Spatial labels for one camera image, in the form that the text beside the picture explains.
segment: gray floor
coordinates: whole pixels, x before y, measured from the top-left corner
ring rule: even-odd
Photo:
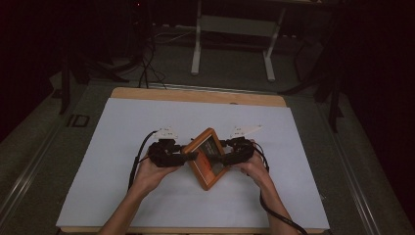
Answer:
[[[277,81],[273,83],[266,80],[260,50],[223,50],[207,45],[202,50],[200,74],[192,76],[193,48],[188,46],[191,43],[176,41],[157,45],[152,66],[160,78],[163,77],[160,72],[165,75],[163,83],[167,89],[231,89],[276,94],[299,83],[293,65],[298,43],[293,40],[283,38],[277,43],[272,56]],[[36,176],[26,185],[24,197],[11,207],[10,217],[3,220],[1,234],[55,234],[60,209],[107,99],[117,86],[137,86],[141,71],[139,68],[122,74],[130,79],[128,84],[95,76],[88,86],[74,85],[72,107],[63,117],[58,115],[59,100],[46,99],[1,143],[2,201],[30,160],[33,157],[42,160],[33,172]],[[152,72],[149,79],[157,80]],[[163,88],[160,83],[153,82],[151,86]],[[338,118],[339,134],[335,134],[327,123],[328,103],[315,103],[314,90],[311,87],[285,99],[293,111],[332,234],[415,234],[347,97],[341,97],[344,117]],[[90,116],[91,120],[86,127],[66,127],[71,114]],[[55,133],[52,136],[48,135],[51,131]]]

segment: hand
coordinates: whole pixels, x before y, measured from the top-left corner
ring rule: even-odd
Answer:
[[[131,189],[140,189],[146,195],[159,186],[161,180],[180,166],[157,167],[150,159],[144,159],[137,170]]]
[[[242,173],[250,176],[259,187],[272,181],[257,151],[254,151],[253,156],[247,162],[234,164],[233,166],[240,168]]]

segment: dark background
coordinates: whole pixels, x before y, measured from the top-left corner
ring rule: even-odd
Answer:
[[[145,25],[140,12],[129,14],[131,2],[19,1],[0,10],[0,141],[53,89],[49,77],[61,69],[62,46],[70,38],[95,60],[129,57],[134,31],[128,24]],[[366,3],[354,2],[354,6]],[[343,91],[362,123],[392,188],[415,226],[413,80],[415,37],[414,1],[368,2],[348,12],[333,35],[342,53],[346,78]],[[153,1],[157,24],[195,24],[196,1]],[[212,5],[212,11],[232,14]],[[274,18],[272,11],[250,7],[251,16]],[[301,10],[288,12],[285,34],[301,34]],[[113,25],[103,26],[103,22]]]

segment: black cable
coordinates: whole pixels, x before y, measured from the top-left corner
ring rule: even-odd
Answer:
[[[138,161],[138,163],[140,164],[141,162],[145,161],[147,158],[149,158],[149,157],[146,157],[146,158],[144,158],[144,159],[142,159],[142,160]]]
[[[150,70],[152,70],[153,75],[156,77],[155,82],[161,83],[161,85],[164,87],[164,89],[167,89],[167,87],[165,86],[165,84],[163,82],[166,78],[166,75],[164,73],[162,73],[161,71],[155,70],[151,64],[149,64],[149,68],[150,68]],[[162,75],[162,78],[159,78],[159,76],[157,75],[157,72]]]
[[[59,234],[61,234],[61,232],[62,232],[62,230],[61,230],[61,228],[59,228],[58,231],[56,231],[55,235],[59,235]]]
[[[255,143],[255,145],[257,147],[259,147],[259,149],[257,147],[254,147],[254,149],[261,155],[262,157],[262,162],[265,165],[266,171],[269,172],[269,165],[268,165],[268,161],[266,160],[265,155],[263,154],[263,150],[262,147],[260,145],[258,145],[257,143]],[[305,231],[305,229],[303,229],[301,226],[299,226],[298,224],[294,223],[292,220],[284,217],[283,215],[273,211],[271,208],[269,208],[265,202],[262,199],[262,193],[259,194],[259,202],[260,205],[263,207],[263,209],[268,212],[269,214],[271,214],[272,216],[280,219],[281,221],[287,223],[288,225],[296,228],[296,230],[298,230],[302,235],[307,235],[308,233]]]
[[[305,231],[305,229],[303,229],[301,226],[299,226],[298,224],[294,223],[292,220],[284,217],[283,215],[273,211],[272,209],[270,209],[265,202],[263,202],[262,199],[262,193],[259,195],[259,201],[260,201],[260,205],[263,207],[263,209],[268,212],[269,214],[271,214],[272,216],[280,219],[281,221],[287,223],[288,225],[296,228],[296,230],[298,230],[302,235],[308,235],[308,233]]]
[[[130,177],[129,177],[129,181],[128,181],[128,189],[131,188],[132,183],[134,182],[135,171],[137,170],[137,165],[139,163],[141,163],[140,156],[141,156],[141,152],[143,151],[144,145],[146,145],[147,140],[149,140],[149,138],[156,132],[157,132],[156,130],[152,131],[149,135],[147,135],[147,137],[144,139],[143,143],[141,144],[140,150],[138,151],[138,155],[137,155],[137,157],[135,157],[134,164],[132,165],[132,169],[131,169]]]
[[[149,45],[147,45],[147,47],[149,47],[149,48],[151,49],[151,51],[152,51],[152,56],[150,57],[150,60],[149,60],[149,62],[147,63],[147,65],[146,65],[145,59],[144,59],[144,57],[143,57],[143,60],[142,60],[142,61],[143,61],[143,65],[144,65],[144,70],[143,70],[143,72],[141,73],[140,79],[139,79],[139,81],[138,81],[138,88],[141,88],[141,82],[142,82],[142,80],[143,80],[143,77],[145,77],[145,80],[146,80],[146,86],[147,86],[147,88],[149,88],[149,83],[148,83],[148,79],[147,79],[147,68],[149,67],[150,63],[152,62],[152,60],[153,60],[153,58],[154,58],[155,53],[154,53],[154,51],[152,50],[152,48],[151,48]]]

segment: white surface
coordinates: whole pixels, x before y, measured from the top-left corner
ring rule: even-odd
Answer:
[[[238,138],[238,137],[245,137],[251,133],[259,131],[262,129],[262,125],[254,125],[254,126],[236,126],[231,134],[231,138]]]
[[[256,124],[263,128],[249,138],[262,146],[293,220],[304,228],[329,228],[289,108],[126,99],[109,99],[57,226],[106,222],[125,195],[134,158],[151,131],[171,126],[177,143],[187,144],[207,127],[226,139],[235,126]],[[236,168],[204,191],[184,165],[144,200],[131,226],[268,227],[258,196],[254,182]]]

